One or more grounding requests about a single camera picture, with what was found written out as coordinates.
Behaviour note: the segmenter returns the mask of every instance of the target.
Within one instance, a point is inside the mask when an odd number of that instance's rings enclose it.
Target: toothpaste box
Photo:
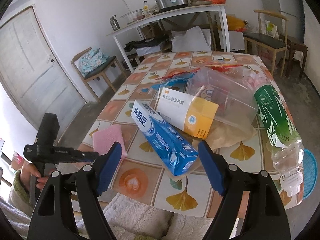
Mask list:
[[[185,173],[198,152],[147,104],[135,101],[131,117],[174,176]]]

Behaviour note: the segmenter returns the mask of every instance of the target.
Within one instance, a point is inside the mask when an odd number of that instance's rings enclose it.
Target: black bag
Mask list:
[[[132,49],[155,47],[155,46],[158,46],[163,41],[169,41],[169,36],[167,34],[163,34],[151,39],[145,39],[142,41],[130,41],[125,45],[124,51],[130,52]]]

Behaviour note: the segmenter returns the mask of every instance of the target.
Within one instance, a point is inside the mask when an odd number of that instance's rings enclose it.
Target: floral cushion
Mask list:
[[[96,55],[99,52],[100,48],[98,49],[91,49],[89,50],[86,54],[84,54],[80,60],[79,60],[79,64],[81,65],[82,63],[90,60],[94,55]]]
[[[99,50],[100,49],[92,49],[81,57],[79,61],[79,70],[83,77],[99,67],[101,64],[107,62],[109,57],[104,55],[102,52],[99,52]]]

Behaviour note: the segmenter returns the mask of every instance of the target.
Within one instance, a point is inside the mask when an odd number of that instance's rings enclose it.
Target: rice cooker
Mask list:
[[[188,6],[188,0],[156,0],[160,12],[166,12]]]

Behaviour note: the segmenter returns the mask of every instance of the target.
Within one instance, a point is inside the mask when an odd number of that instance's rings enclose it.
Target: white door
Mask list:
[[[85,103],[53,56],[33,8],[0,28],[0,77],[12,101],[36,129],[44,113],[57,114],[58,137]]]

